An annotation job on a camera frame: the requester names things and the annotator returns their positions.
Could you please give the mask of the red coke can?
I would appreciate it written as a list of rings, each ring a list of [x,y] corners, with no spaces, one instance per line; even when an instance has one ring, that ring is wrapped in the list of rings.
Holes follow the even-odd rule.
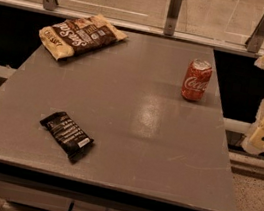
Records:
[[[187,68],[182,84],[182,97],[198,102],[203,96],[212,75],[212,66],[205,60],[195,59]]]

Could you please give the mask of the black snack bar wrapper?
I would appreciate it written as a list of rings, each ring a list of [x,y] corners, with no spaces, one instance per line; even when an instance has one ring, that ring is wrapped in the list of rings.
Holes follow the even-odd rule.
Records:
[[[93,138],[90,138],[67,112],[52,113],[40,123],[65,151],[71,163],[79,162],[91,149]]]

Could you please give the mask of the brown chips bag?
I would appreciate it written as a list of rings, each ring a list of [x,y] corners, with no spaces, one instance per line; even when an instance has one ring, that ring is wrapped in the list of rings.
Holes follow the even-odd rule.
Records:
[[[68,19],[40,29],[39,38],[56,61],[74,57],[127,38],[103,15]]]

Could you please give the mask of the right metal railing bracket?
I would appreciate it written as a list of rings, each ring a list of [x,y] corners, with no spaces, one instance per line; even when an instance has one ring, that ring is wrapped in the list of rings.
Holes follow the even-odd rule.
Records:
[[[247,52],[258,53],[261,49],[261,45],[264,42],[264,15],[258,22],[255,30],[252,32],[251,36],[246,40],[245,46]]]

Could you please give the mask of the middle metal railing bracket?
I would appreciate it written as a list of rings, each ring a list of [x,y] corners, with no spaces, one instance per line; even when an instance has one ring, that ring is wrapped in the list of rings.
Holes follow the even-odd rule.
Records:
[[[181,3],[183,0],[170,0],[167,18],[163,33],[167,36],[174,35],[175,27],[177,26],[178,15],[180,15]]]

